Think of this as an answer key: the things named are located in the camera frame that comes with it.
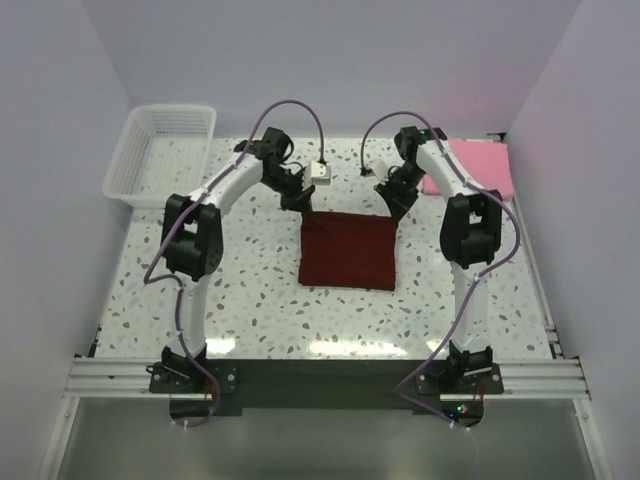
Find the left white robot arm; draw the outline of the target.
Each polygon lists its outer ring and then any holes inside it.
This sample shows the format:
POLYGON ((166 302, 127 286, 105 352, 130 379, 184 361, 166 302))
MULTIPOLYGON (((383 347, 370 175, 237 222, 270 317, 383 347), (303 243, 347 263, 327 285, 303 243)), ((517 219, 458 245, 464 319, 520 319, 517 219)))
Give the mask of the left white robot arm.
POLYGON ((185 392, 200 390, 207 380, 204 310, 210 277, 223 258, 223 218, 257 184, 279 194, 285 211, 312 211, 315 187, 307 169, 292 173, 285 167, 293 150, 293 140, 284 131, 269 127, 260 139, 236 145, 239 157, 203 186, 166 201, 160 256, 167 276, 178 283, 177 335, 163 349, 161 363, 185 392))

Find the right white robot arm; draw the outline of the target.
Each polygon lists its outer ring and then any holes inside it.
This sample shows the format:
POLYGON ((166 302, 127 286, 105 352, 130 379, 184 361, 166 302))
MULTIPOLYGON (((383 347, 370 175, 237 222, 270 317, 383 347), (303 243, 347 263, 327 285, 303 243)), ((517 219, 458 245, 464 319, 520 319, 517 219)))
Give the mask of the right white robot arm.
POLYGON ((459 393, 469 392, 491 370, 493 351, 488 333, 488 286, 481 276, 501 246, 502 209, 472 188, 472 179, 454 158, 444 132, 403 127, 394 137, 403 163, 383 174, 375 191, 394 221, 400 221, 418 199, 418 186, 428 175, 446 202, 439 242, 454 277, 456 328, 448 343, 445 379, 459 393))

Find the dark red t shirt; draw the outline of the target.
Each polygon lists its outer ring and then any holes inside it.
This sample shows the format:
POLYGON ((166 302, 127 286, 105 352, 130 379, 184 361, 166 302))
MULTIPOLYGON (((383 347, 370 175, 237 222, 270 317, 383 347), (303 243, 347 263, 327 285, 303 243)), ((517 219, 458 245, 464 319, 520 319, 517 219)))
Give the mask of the dark red t shirt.
POLYGON ((309 287, 394 291, 397 224, 385 216, 302 216, 298 280, 309 287))

